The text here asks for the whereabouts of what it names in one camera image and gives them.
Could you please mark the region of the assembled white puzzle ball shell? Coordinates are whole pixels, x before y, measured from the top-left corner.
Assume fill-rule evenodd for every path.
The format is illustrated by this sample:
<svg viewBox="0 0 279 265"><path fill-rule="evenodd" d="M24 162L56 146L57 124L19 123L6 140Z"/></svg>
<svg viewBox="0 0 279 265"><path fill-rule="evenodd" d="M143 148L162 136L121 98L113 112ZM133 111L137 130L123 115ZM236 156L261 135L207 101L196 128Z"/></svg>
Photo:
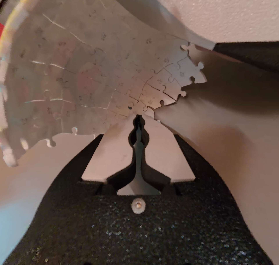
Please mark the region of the assembled white puzzle ball shell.
<svg viewBox="0 0 279 265"><path fill-rule="evenodd" d="M205 83L189 44L116 0L20 0L1 36L1 149L8 167L61 133L104 134Z"/></svg>

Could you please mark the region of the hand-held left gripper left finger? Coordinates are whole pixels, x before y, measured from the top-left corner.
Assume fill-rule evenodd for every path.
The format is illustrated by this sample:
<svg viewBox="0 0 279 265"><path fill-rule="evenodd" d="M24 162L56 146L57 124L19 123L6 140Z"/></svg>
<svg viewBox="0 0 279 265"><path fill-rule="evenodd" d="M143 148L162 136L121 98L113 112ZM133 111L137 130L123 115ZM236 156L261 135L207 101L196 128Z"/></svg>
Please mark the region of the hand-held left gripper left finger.
<svg viewBox="0 0 279 265"><path fill-rule="evenodd" d="M139 115L131 114L107 130L82 174L83 181L109 185L115 191L131 183L136 175L138 122Z"/></svg>

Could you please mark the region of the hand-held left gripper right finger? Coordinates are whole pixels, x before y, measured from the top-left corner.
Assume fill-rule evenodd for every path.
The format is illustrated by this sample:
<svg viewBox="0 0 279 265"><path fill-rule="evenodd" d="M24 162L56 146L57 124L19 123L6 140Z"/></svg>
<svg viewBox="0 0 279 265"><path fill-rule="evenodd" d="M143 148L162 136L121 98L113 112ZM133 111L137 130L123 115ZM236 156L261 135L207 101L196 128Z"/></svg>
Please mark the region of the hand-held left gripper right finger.
<svg viewBox="0 0 279 265"><path fill-rule="evenodd" d="M175 183L195 180L174 134L164 125L143 114L139 117L143 151L141 174L145 182L159 191Z"/></svg>

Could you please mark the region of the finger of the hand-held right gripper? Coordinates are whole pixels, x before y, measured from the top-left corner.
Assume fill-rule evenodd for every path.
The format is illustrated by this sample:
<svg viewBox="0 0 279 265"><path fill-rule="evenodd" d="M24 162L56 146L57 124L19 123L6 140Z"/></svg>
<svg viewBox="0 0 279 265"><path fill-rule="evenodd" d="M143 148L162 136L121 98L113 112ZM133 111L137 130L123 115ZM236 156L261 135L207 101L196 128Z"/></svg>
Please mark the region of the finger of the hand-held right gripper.
<svg viewBox="0 0 279 265"><path fill-rule="evenodd" d="M279 71L279 0L116 1L159 31L266 71Z"/></svg>

